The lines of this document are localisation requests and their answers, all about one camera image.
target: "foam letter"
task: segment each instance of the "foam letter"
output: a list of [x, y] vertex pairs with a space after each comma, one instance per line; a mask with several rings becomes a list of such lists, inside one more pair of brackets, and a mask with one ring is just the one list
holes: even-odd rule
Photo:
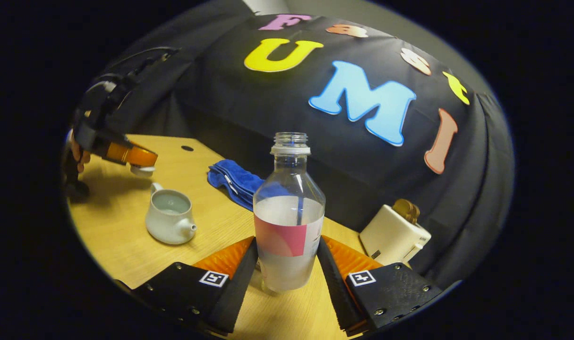
[[367, 30], [365, 30], [362, 27], [352, 25], [337, 24], [333, 25], [330, 28], [327, 28], [326, 31], [336, 34], [347, 34], [349, 36], [355, 36], [355, 37], [368, 37]]
[[468, 90], [466, 90], [464, 86], [459, 82], [459, 79], [455, 78], [453, 75], [449, 75], [446, 72], [442, 72], [442, 74], [448, 78], [448, 85], [451, 87], [453, 93], [457, 95], [457, 97], [459, 97], [463, 103], [469, 105], [470, 100], [463, 95], [463, 92], [467, 93]]
[[424, 58], [421, 58], [421, 56], [419, 56], [415, 52], [409, 50], [408, 48], [402, 48], [401, 56], [402, 59], [408, 62], [408, 64], [411, 64], [413, 67], [421, 71], [423, 74], [427, 76], [432, 75], [432, 71], [429, 69], [428, 62]]
[[285, 71], [299, 65], [302, 60], [312, 52], [315, 48], [322, 48], [324, 45], [314, 41], [300, 40], [295, 43], [298, 45], [289, 56], [283, 60], [268, 60], [268, 56], [277, 47], [288, 43], [288, 39], [280, 38], [270, 38], [261, 41], [261, 44], [256, 47], [251, 53], [245, 58], [245, 66], [253, 71], [262, 72], [280, 72]]
[[279, 14], [276, 19], [271, 21], [266, 26], [258, 28], [258, 30], [270, 30], [278, 31], [283, 29], [283, 25], [293, 26], [299, 23], [301, 20], [310, 20], [312, 17], [309, 15], [291, 15], [291, 14]]
[[433, 172], [440, 175], [444, 172], [444, 161], [448, 149], [451, 147], [453, 135], [459, 131], [457, 123], [451, 115], [444, 109], [438, 109], [440, 114], [440, 128], [438, 135], [434, 140], [434, 146], [429, 151], [425, 152], [425, 164], [432, 169]]
[[328, 114], [341, 112], [339, 98], [345, 91], [348, 119], [356, 122], [370, 110], [379, 106], [377, 114], [365, 121], [367, 130], [394, 146], [404, 143], [402, 124], [409, 103], [416, 99], [415, 92], [394, 81], [371, 90], [364, 70], [354, 64], [334, 61], [335, 74], [317, 97], [308, 101], [313, 108]]

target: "yellow letter u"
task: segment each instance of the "yellow letter u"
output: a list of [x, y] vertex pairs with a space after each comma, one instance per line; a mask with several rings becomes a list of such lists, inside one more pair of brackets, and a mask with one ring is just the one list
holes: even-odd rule
[[261, 44], [245, 58], [245, 66], [254, 71], [285, 71], [299, 65], [315, 48], [324, 47], [319, 42], [300, 40], [295, 42], [297, 47], [283, 60], [268, 60], [270, 53], [285, 43], [289, 43], [289, 39], [270, 38], [262, 40]]

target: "human hand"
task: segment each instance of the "human hand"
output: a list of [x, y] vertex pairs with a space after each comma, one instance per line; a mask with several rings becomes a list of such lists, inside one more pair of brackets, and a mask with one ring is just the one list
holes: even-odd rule
[[86, 168], [85, 164], [89, 163], [92, 160], [92, 153], [84, 150], [83, 155], [82, 156], [80, 155], [81, 147], [79, 146], [79, 144], [77, 144], [77, 141], [75, 141], [75, 136], [73, 136], [73, 130], [70, 131], [69, 141], [70, 141], [70, 149], [73, 153], [73, 158], [75, 159], [75, 161], [79, 162], [77, 164], [77, 171], [79, 171], [79, 173], [81, 174], [81, 172], [83, 172], [83, 170], [85, 170]]

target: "bottle label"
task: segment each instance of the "bottle label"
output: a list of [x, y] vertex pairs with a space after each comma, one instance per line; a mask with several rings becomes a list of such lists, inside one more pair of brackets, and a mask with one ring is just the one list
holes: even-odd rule
[[299, 226], [280, 226], [254, 215], [255, 238], [265, 252], [278, 256], [314, 255], [320, 241], [323, 217]]

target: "dark background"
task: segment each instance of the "dark background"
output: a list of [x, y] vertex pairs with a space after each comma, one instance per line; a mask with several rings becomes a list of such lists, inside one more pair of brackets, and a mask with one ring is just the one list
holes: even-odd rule
[[[188, 336], [99, 270], [54, 181], [69, 115], [92, 76], [194, 5], [0, 4], [0, 338]], [[511, 214], [490, 255], [390, 335], [574, 338], [574, 285], [565, 284], [574, 281], [574, 2], [388, 6], [481, 71], [505, 108], [518, 157]]]

